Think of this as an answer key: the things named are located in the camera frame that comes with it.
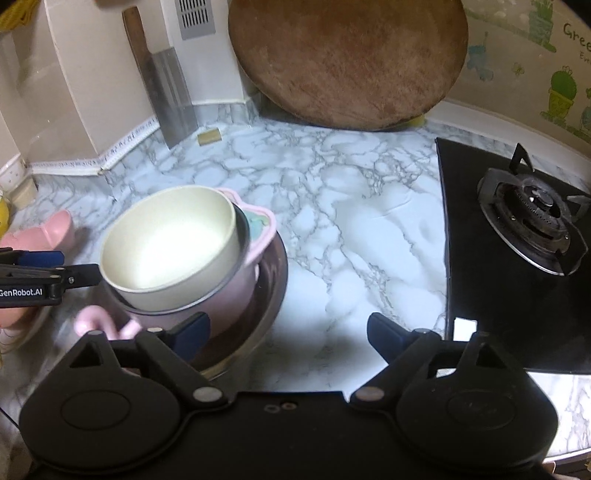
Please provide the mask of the pink bear-shaped plate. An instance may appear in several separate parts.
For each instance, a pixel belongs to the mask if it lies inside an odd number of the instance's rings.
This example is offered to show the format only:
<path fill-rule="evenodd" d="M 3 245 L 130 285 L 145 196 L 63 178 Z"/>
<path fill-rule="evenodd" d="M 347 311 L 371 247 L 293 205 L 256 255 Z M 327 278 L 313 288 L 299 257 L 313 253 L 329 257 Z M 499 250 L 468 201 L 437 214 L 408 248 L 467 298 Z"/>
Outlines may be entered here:
<path fill-rule="evenodd" d="M 7 233 L 2 237 L 1 246 L 13 250 L 69 252 L 75 242 L 75 228 L 67 210 L 53 214 L 40 226 Z"/>

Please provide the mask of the large steel basin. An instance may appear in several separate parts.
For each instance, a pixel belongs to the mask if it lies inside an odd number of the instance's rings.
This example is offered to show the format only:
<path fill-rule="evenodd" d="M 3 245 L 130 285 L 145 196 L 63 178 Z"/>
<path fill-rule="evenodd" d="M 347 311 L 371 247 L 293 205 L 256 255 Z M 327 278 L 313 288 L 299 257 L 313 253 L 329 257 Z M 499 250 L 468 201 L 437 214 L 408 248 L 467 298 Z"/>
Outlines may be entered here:
<path fill-rule="evenodd" d="M 263 251 L 252 299 L 238 320 L 209 340 L 190 365 L 209 381 L 229 378 L 249 369 L 254 352 L 263 345 L 287 292 L 287 251 L 279 233 Z"/>

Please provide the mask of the pink cat-ear bowl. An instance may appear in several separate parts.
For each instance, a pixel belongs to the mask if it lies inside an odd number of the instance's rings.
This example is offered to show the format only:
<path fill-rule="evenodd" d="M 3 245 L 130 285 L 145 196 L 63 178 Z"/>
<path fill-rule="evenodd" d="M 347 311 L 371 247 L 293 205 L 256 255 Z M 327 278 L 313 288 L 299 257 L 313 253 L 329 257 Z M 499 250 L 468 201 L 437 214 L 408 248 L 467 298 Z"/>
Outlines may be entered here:
<path fill-rule="evenodd" d="M 123 294 L 108 286 L 106 291 L 118 308 L 142 327 L 161 327 L 169 330 L 195 313 L 205 313 L 211 321 L 211 338 L 228 330 L 245 312 L 259 275 L 260 258 L 276 235 L 276 218 L 266 208 L 249 205 L 230 189 L 214 189 L 223 197 L 224 205 L 235 208 L 235 237 L 238 258 L 228 267 L 224 277 L 211 290 L 199 293 L 190 289 L 190 301 L 177 308 L 159 307 L 153 311 L 139 307 Z"/>

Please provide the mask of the large white floral plate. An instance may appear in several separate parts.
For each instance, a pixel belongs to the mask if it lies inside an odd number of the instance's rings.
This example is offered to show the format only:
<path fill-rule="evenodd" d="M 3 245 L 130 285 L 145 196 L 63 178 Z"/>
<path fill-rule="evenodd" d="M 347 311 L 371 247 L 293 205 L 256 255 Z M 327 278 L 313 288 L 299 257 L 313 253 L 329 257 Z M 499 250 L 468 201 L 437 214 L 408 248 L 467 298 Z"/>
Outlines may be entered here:
<path fill-rule="evenodd" d="M 30 340 L 41 328 L 50 311 L 50 306 L 2 309 L 1 357 L 16 351 Z"/>

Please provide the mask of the pink spoon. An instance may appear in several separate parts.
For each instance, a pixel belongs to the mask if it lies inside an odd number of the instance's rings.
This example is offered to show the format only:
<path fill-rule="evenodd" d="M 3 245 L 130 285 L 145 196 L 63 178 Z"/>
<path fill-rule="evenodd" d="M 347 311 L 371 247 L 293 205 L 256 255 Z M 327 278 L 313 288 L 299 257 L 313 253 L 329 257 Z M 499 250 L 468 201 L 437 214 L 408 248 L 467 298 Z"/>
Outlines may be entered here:
<path fill-rule="evenodd" d="M 73 328 L 79 337 L 93 330 L 102 331 L 108 340 L 130 340 L 142 329 L 134 319 L 129 319 L 122 327 L 117 327 L 109 313 L 98 305 L 89 305 L 80 310 Z"/>

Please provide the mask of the yellow enamel bowl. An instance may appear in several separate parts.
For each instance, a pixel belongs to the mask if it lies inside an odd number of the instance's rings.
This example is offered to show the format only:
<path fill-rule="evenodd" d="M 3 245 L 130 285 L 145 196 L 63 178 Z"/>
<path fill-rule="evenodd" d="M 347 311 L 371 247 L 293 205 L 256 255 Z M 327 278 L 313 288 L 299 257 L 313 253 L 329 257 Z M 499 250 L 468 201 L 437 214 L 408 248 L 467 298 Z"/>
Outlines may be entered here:
<path fill-rule="evenodd" d="M 8 231 L 10 226 L 10 208 L 3 196 L 0 197 L 0 238 Z"/>

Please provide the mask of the white dotted bowl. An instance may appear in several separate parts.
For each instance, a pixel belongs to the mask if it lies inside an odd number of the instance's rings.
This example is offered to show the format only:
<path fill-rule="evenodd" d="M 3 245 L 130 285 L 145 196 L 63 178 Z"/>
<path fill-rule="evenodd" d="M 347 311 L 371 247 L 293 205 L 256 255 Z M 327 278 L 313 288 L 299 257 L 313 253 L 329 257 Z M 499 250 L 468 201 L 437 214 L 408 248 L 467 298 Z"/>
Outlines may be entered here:
<path fill-rule="evenodd" d="M 28 166 L 21 154 L 15 155 L 0 169 L 0 188 L 5 194 L 15 190 L 28 177 Z"/>

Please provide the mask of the black gas stove top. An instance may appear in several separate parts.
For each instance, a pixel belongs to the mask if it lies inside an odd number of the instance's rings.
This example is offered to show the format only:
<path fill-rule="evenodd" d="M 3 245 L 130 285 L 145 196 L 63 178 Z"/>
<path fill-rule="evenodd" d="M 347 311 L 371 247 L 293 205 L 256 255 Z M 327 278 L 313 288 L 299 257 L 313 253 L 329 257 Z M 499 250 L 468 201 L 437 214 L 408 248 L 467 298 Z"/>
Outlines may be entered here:
<path fill-rule="evenodd" d="M 546 273 L 513 251 L 481 210 L 478 184 L 487 170 L 512 158 L 437 139 L 446 227 L 445 335 L 459 319 L 498 337 L 525 368 L 547 373 L 590 372 L 590 208 L 576 226 L 588 253 L 569 276 Z M 545 173 L 558 193 L 587 195 Z"/>

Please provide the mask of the left gas burner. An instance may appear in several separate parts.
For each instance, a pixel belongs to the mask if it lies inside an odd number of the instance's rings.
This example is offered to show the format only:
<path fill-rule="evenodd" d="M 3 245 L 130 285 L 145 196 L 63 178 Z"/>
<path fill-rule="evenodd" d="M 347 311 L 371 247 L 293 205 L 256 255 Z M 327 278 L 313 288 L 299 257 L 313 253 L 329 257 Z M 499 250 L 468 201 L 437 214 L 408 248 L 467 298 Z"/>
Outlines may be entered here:
<path fill-rule="evenodd" d="M 589 210 L 590 197 L 561 196 L 536 176 L 522 145 L 516 146 L 506 170 L 487 170 L 478 184 L 478 200 L 501 239 L 546 273 L 569 276 L 588 253 L 576 223 Z"/>

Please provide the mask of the small tan block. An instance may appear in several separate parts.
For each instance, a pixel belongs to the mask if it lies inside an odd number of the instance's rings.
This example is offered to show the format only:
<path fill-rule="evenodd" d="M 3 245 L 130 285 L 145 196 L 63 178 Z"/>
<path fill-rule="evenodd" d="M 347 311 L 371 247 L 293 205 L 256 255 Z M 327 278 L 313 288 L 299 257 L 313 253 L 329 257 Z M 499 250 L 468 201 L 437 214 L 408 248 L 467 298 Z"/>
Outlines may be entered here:
<path fill-rule="evenodd" d="M 218 128 L 200 132 L 197 135 L 197 143 L 199 146 L 205 146 L 221 141 L 221 132 Z"/>

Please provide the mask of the cleaver knife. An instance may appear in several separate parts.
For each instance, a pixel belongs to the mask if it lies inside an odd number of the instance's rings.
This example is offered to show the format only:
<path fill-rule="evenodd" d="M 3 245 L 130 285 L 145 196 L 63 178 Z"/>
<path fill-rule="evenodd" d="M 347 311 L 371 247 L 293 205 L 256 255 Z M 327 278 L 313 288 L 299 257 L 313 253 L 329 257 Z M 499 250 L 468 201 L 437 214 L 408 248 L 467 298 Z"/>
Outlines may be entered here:
<path fill-rule="evenodd" d="M 152 53 L 141 15 L 133 6 L 122 12 L 129 46 L 163 139 L 172 150 L 197 131 L 197 116 L 174 48 Z"/>

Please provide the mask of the round wooden cutting board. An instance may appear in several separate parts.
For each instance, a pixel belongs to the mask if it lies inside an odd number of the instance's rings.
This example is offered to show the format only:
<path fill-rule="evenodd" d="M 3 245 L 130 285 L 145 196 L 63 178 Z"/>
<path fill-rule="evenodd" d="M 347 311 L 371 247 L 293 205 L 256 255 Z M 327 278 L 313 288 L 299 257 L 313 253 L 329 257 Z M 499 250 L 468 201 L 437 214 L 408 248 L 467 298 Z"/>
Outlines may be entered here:
<path fill-rule="evenodd" d="M 228 34 L 274 104 L 311 124 L 363 131 L 439 104 L 468 47 L 460 1 L 233 1 Z"/>

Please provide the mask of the grey wall vent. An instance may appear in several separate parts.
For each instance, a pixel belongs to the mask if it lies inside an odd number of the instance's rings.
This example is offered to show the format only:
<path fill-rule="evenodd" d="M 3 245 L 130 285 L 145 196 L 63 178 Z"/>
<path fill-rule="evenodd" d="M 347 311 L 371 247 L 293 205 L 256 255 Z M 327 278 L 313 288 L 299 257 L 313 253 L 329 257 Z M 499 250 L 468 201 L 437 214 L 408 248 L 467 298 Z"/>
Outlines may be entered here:
<path fill-rule="evenodd" d="M 211 0 L 176 0 L 175 7 L 183 41 L 215 33 Z"/>

